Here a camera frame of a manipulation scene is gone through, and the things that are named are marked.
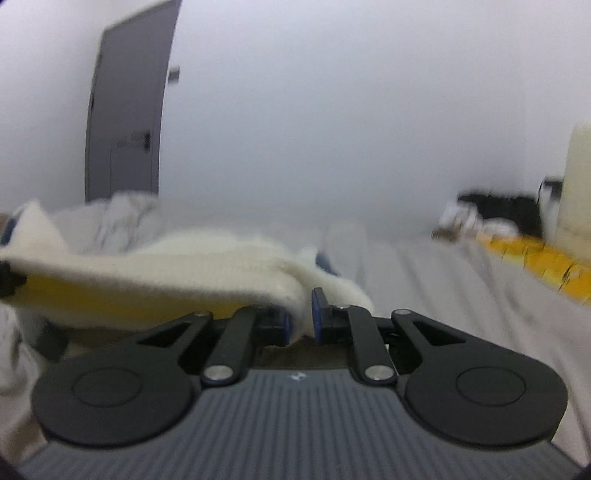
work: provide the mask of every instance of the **fuzzy white fabric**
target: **fuzzy white fabric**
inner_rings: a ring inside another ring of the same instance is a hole
[[[322,287],[331,303],[373,310],[368,296],[353,281],[324,272],[313,257],[309,249],[296,255],[260,236],[239,239],[229,232],[200,230],[178,232],[125,255],[78,255],[69,251],[38,202],[22,209],[10,243],[0,248],[0,259],[21,274],[44,274],[101,290],[166,294],[196,303],[282,306],[294,319],[293,338],[313,334],[310,293],[315,287]],[[131,330],[152,326],[44,311],[43,305],[35,309],[65,327]]]

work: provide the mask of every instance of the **white bedding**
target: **white bedding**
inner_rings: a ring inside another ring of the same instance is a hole
[[[591,310],[478,245],[423,239],[394,247],[368,239],[358,222],[255,228],[144,194],[118,195],[56,213],[53,220],[70,247],[85,253],[130,251],[178,228],[229,225],[238,234],[261,233],[289,248],[316,247],[339,274],[365,289],[378,314],[409,308],[553,367],[570,397],[554,441],[579,463],[589,462]],[[0,310],[0,333],[0,453],[18,462],[43,442],[28,398],[46,365],[22,341],[7,307]]]

